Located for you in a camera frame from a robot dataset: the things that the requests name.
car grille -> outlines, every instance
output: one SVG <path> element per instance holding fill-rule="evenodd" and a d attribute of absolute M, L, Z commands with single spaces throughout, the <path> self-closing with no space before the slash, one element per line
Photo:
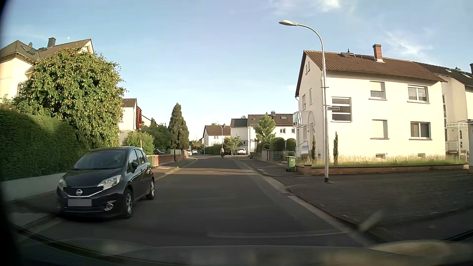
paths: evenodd
<path fill-rule="evenodd" d="M 82 194 L 80 196 L 89 196 L 92 195 L 93 193 L 97 193 L 99 191 L 102 191 L 104 187 L 103 186 L 93 186 L 93 187 L 70 187 L 67 186 L 64 188 L 64 192 L 69 195 L 69 196 L 79 196 L 77 195 L 77 190 L 80 189 L 82 190 Z"/>

license plate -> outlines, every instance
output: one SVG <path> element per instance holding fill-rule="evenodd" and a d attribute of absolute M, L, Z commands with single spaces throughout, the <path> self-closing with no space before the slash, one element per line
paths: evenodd
<path fill-rule="evenodd" d="M 68 199 L 67 206 L 69 207 L 90 207 L 92 206 L 92 199 Z"/>

car tire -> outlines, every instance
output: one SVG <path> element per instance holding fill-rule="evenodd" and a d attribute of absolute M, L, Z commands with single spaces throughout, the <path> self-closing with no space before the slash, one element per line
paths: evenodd
<path fill-rule="evenodd" d="M 123 195 L 123 217 L 128 219 L 133 216 L 133 192 L 127 188 L 125 189 Z"/>
<path fill-rule="evenodd" d="M 155 189 L 154 189 L 154 180 L 151 180 L 150 182 L 150 189 L 149 189 L 149 194 L 146 195 L 146 199 L 148 200 L 153 200 L 154 199 L 154 194 L 155 194 Z"/>

car wheel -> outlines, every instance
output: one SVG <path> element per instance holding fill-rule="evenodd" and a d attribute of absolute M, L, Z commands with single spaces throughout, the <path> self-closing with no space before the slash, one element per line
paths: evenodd
<path fill-rule="evenodd" d="M 146 195 L 146 199 L 152 200 L 154 199 L 154 180 L 151 180 L 151 185 L 149 188 L 149 194 Z"/>
<path fill-rule="evenodd" d="M 133 214 L 133 193 L 129 189 L 125 189 L 125 201 L 123 204 L 125 218 L 130 218 Z"/>

chimney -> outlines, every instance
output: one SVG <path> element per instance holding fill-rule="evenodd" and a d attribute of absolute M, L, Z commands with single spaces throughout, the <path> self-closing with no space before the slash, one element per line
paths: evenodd
<path fill-rule="evenodd" d="M 375 52 L 375 61 L 383 62 L 383 55 L 381 54 L 381 45 L 380 44 L 373 45 L 373 51 Z"/>
<path fill-rule="evenodd" d="M 56 38 L 51 37 L 48 39 L 48 48 L 56 45 Z"/>

